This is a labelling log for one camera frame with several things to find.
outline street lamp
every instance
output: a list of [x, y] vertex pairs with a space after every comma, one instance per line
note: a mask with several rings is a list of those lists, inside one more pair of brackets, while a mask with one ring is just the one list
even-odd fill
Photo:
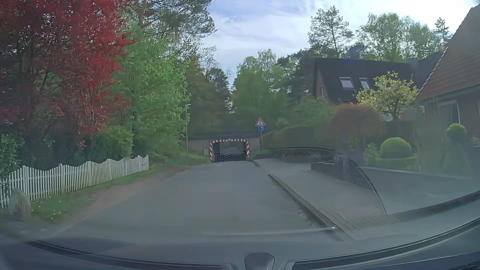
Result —
[[[188, 119], [187, 110], [188, 110], [189, 106], [191, 106], [191, 104], [187, 104], [187, 106], [185, 107], [185, 120]], [[186, 132], [187, 133], [187, 157], [188, 157], [188, 122], [189, 121], [187, 121], [187, 132]]]

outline red and white striped barrier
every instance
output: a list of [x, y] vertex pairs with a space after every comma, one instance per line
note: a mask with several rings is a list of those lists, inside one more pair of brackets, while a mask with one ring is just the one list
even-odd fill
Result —
[[250, 156], [250, 144], [246, 139], [222, 139], [222, 140], [213, 140], [210, 143], [210, 159], [213, 160], [213, 144], [214, 143], [225, 143], [225, 142], [245, 142], [247, 145], [247, 157]]

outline sky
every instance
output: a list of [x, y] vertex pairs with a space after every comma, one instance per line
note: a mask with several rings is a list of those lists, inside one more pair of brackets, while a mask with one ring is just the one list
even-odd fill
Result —
[[208, 8], [217, 31], [204, 39], [216, 46], [215, 59], [235, 77], [237, 65], [259, 50], [272, 49], [277, 57], [308, 47], [310, 20], [319, 8], [335, 5], [350, 28], [367, 22], [368, 13], [396, 12], [434, 28], [438, 17], [454, 32], [475, 0], [213, 0]]

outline stone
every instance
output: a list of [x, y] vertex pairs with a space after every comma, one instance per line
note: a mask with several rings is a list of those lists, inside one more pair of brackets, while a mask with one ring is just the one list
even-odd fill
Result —
[[32, 206], [27, 194], [14, 187], [8, 200], [8, 213], [18, 221], [27, 221], [32, 216]]

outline fence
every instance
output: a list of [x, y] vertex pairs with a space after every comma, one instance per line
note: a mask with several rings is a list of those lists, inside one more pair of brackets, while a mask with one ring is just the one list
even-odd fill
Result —
[[[146, 171], [148, 167], [148, 155], [144, 158], [108, 159], [102, 163], [87, 161], [77, 167], [60, 164], [48, 171], [23, 166], [7, 177], [6, 186], [22, 190], [30, 201], [34, 201]], [[0, 192], [0, 208], [7, 207], [8, 196], [6, 192]]]

